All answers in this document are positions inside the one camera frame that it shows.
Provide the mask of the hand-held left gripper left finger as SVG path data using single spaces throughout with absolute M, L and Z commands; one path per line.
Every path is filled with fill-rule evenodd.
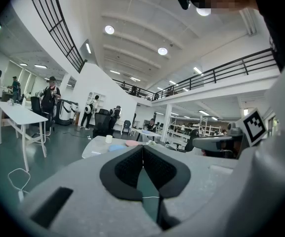
M 156 236 L 162 230 L 136 188 L 142 153 L 128 147 L 73 162 L 31 190 L 20 212 L 41 236 Z

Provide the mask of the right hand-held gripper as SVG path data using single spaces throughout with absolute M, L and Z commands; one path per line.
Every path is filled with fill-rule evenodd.
M 266 133 L 264 121 L 259 110 L 255 108 L 238 121 L 228 124 L 228 136 L 196 137 L 193 139 L 193 146 L 202 150 L 221 150 L 222 144 L 232 141 L 232 137 L 245 136 L 251 147 L 257 144 Z

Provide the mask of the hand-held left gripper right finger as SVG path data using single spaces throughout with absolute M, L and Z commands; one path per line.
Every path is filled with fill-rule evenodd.
M 158 190 L 156 227 L 148 227 L 149 237 L 211 237 L 221 234 L 225 222 L 215 211 L 205 213 L 209 201 L 225 184 L 237 160 L 175 153 L 157 147 L 143 147 L 144 169 Z

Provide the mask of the person's right hand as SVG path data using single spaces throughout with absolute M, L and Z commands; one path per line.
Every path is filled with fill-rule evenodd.
M 214 157 L 214 158 L 230 158 L 236 159 L 238 152 L 231 145 L 227 146 L 225 142 L 221 143 L 221 147 L 217 152 L 202 150 L 203 156 Z

